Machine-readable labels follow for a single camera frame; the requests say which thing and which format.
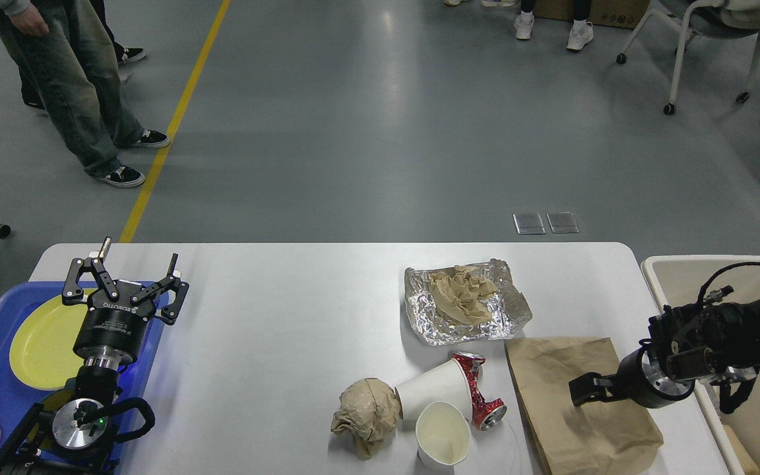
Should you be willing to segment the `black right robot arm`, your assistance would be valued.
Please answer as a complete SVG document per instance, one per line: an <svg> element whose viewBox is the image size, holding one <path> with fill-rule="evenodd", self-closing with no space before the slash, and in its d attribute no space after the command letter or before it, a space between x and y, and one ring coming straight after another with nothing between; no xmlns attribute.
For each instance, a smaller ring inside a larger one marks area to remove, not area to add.
<svg viewBox="0 0 760 475"><path fill-rule="evenodd" d="M720 409L733 413L751 394L760 370L760 300L723 303L733 291L704 283L694 303L664 306L649 319L648 338L615 375L586 373L570 382L574 406L630 399L663 408L693 393L696 381L720 387Z"/></svg>

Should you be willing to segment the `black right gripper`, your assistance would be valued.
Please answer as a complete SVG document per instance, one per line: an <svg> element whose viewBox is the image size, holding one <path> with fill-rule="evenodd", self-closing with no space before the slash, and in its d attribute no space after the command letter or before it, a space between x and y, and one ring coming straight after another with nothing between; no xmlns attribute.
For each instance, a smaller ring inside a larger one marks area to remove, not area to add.
<svg viewBox="0 0 760 475"><path fill-rule="evenodd" d="M576 408L588 402L617 402L621 398L645 408L663 408L691 396L694 382L681 383L664 376L658 360L649 356L646 348L640 348L622 359L615 375L585 373L570 381L568 388Z"/></svg>

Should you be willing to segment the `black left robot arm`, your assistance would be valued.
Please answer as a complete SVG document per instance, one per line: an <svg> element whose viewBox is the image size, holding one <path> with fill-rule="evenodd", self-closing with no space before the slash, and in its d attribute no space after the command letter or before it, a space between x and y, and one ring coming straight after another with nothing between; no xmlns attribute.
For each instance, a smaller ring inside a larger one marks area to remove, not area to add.
<svg viewBox="0 0 760 475"><path fill-rule="evenodd" d="M112 278L104 265L111 238L93 257L73 259L63 305L84 305L73 337L82 366L64 390L33 404L0 448L0 474L112 474L112 451L156 424L141 397L121 397L119 377L138 361L153 319L174 325L188 292L172 255L166 275L148 286Z"/></svg>

